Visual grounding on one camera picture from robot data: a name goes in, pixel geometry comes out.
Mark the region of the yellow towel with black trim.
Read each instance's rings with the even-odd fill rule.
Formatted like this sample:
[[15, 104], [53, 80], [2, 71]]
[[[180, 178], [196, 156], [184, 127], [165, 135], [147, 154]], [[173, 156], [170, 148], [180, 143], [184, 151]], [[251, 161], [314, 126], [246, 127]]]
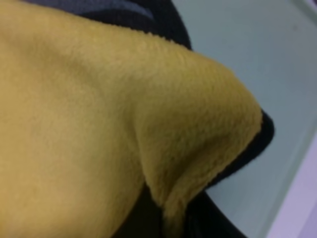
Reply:
[[3, 238], [233, 238], [206, 190], [273, 137], [170, 0], [0, 3]]

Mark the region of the light green plastic tray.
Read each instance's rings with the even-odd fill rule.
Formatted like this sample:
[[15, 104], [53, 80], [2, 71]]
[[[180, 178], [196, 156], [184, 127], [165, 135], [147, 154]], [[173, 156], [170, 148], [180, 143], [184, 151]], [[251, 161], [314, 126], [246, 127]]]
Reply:
[[275, 136], [209, 190], [249, 238], [263, 238], [317, 120], [317, 26], [291, 0], [178, 0], [196, 51], [230, 69], [272, 117]]

